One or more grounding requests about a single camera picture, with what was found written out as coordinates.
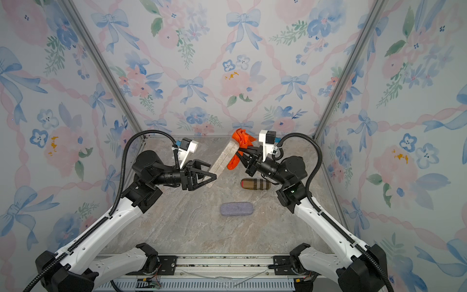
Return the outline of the plaid eyeglass case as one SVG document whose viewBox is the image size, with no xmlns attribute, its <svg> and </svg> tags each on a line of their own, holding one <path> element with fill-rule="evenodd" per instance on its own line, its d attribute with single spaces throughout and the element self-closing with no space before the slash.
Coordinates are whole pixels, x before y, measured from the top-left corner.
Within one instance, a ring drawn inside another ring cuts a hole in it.
<svg viewBox="0 0 467 292">
<path fill-rule="evenodd" d="M 241 187 L 247 190 L 266 191 L 269 190 L 272 184 L 268 180 L 258 178 L 245 178 L 241 181 Z"/>
</svg>

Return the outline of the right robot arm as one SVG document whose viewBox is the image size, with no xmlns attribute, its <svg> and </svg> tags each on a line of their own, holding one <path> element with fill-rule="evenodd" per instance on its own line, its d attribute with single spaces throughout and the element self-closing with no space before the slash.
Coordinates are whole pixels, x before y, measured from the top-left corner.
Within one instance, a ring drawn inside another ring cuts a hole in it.
<svg viewBox="0 0 467 292">
<path fill-rule="evenodd" d="M 377 244 L 366 242 L 347 231 L 313 197 L 310 184 L 322 164 L 322 152 L 313 142 L 317 163 L 311 174 L 304 159 L 290 156 L 277 162 L 259 147 L 239 148 L 236 154 L 249 175 L 259 172 L 280 185 L 276 194 L 280 204 L 310 226 L 332 249 L 318 252 L 302 244 L 291 252 L 293 269 L 304 274 L 315 272 L 337 283 L 343 292 L 380 292 L 394 290 L 387 275 L 387 257 Z"/>
</svg>

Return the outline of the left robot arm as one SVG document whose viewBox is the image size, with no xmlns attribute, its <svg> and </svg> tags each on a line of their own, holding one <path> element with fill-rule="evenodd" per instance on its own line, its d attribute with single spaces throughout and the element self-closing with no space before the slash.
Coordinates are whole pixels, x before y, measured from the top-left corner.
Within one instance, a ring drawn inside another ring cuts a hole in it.
<svg viewBox="0 0 467 292">
<path fill-rule="evenodd" d="M 128 273 L 157 272 L 161 266 L 159 254 L 147 243 L 104 260 L 96 260 L 96 256 L 156 203 L 162 196 L 161 185 L 195 191 L 215 181 L 216 174 L 202 169 L 209 166 L 195 159 L 177 169 L 163 164 L 152 150 L 140 153 L 132 166 L 134 181 L 118 196 L 117 206 L 56 252 L 45 251 L 38 256 L 38 283 L 49 292 L 91 292 Z"/>
</svg>

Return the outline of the purple fabric eyeglass case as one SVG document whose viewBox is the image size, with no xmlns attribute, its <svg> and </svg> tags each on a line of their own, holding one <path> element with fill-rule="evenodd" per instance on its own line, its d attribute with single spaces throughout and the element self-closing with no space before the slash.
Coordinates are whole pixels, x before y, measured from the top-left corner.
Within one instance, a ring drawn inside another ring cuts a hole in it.
<svg viewBox="0 0 467 292">
<path fill-rule="evenodd" d="M 251 215 L 254 212 L 254 206 L 249 202 L 232 202 L 224 203 L 220 207 L 222 216 L 245 216 Z"/>
</svg>

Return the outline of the orange cleaning cloth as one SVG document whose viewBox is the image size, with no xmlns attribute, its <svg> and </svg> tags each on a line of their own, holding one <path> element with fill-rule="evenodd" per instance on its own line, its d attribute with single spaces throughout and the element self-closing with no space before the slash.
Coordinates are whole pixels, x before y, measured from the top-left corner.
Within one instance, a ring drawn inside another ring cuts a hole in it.
<svg viewBox="0 0 467 292">
<path fill-rule="evenodd" d="M 238 143 L 239 148 L 248 148 L 249 146 L 253 146 L 253 142 L 256 141 L 256 139 L 253 136 L 248 134 L 246 130 L 242 128 L 237 129 L 232 135 L 232 138 Z M 227 169 L 233 170 L 237 167 L 239 163 L 240 158 L 237 154 L 234 154 L 229 164 L 227 165 Z"/>
</svg>

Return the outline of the grey eyeglass case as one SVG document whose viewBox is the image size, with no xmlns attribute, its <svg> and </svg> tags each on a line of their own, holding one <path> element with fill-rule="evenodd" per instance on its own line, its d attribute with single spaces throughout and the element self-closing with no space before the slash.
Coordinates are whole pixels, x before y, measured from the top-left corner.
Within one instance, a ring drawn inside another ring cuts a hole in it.
<svg viewBox="0 0 467 292">
<path fill-rule="evenodd" d="M 217 178 L 219 178 L 223 171 L 227 169 L 227 165 L 229 164 L 234 154 L 236 154 L 238 149 L 238 143 L 234 139 L 230 138 L 226 147 L 223 149 L 217 160 L 214 162 L 214 165 L 210 167 L 209 172 L 217 175 Z"/>
</svg>

